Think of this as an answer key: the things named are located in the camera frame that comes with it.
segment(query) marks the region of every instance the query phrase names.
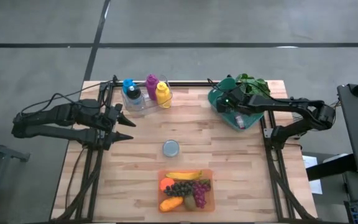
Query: concrete floor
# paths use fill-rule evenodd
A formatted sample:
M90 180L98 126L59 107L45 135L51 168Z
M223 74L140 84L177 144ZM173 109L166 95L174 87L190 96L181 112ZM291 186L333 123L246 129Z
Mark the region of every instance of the concrete floor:
M92 43L103 2L0 0L0 43ZM358 42L358 0L111 1L101 41ZM0 193L0 223L48 220L67 141L15 139L12 119L55 92L79 90L90 52L0 49L0 143L31 153L26 164L11 162ZM204 80L243 72L284 80L291 96L331 103L338 85L358 82L358 48L99 49L91 80L143 79L148 73ZM305 152L351 152L340 109L337 115L332 129L302 137ZM347 220L342 202L315 200L319 217Z

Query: butcher block tabletop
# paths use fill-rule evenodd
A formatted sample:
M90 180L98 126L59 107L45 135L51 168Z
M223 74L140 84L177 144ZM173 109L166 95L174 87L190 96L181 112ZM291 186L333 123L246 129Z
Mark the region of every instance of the butcher block tabletop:
M83 87L97 83L84 82ZM268 81L268 85L273 97L287 97L282 80ZM211 109L207 99L210 89L172 87L172 107L145 116L123 109L126 117L137 126L118 124L116 131L134 139L116 142L104 152L94 222L277 221L260 124L255 123L240 133L230 128ZM99 86L87 89L80 98L97 99L98 90ZM112 105L122 103L120 90L114 90ZM275 112L275 118L277 125L293 122L291 113ZM162 145L169 139L180 145L180 152L175 157L162 154ZM64 212L67 186L81 150L79 143L70 141L51 218ZM80 189L85 157L86 152L82 153L78 163L69 203ZM317 217L300 148L286 145L283 157L291 191L302 206ZM158 171L175 169L213 171L213 212L159 212ZM90 190L85 197L83 214L88 209L89 195ZM282 192L280 198L284 217L288 217Z

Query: banana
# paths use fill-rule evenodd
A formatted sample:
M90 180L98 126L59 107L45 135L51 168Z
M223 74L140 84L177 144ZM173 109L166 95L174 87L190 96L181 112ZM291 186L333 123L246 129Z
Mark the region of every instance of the banana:
M200 170L198 172L169 172L165 174L166 177L175 179L175 180L196 180L203 175L203 172Z

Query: orange plastic tray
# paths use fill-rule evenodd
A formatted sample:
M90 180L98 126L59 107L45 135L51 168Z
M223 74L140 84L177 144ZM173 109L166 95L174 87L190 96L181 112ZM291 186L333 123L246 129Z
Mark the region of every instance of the orange plastic tray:
M160 181L163 178L165 178L165 174L167 174L169 172L197 172L197 171L200 171L200 170L160 170L158 172L158 185L157 185L158 207L157 207L157 209L160 212L161 212L161 210L159 209L159 206L160 206L161 202L163 202L165 199L169 198L166 194L164 194L164 192L162 190L160 190ZM183 203L169 212L213 212L215 210L214 187L213 187L213 179L212 179L213 171L210 169L202 169L202 171L203 171L203 175L201 176L201 179L210 179L211 180L211 190L209 192L205 193L206 204L205 204L204 208L197 208L194 211L189 211L185 208L185 204ZM185 181L185 180L176 180L175 183L182 182L182 181Z

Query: yellow bottle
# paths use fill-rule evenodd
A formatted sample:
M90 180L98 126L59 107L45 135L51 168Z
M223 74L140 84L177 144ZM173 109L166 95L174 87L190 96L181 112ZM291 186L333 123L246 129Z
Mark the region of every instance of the yellow bottle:
M155 95L157 96L157 103L162 108L171 107L171 93L165 82L159 82L155 89Z

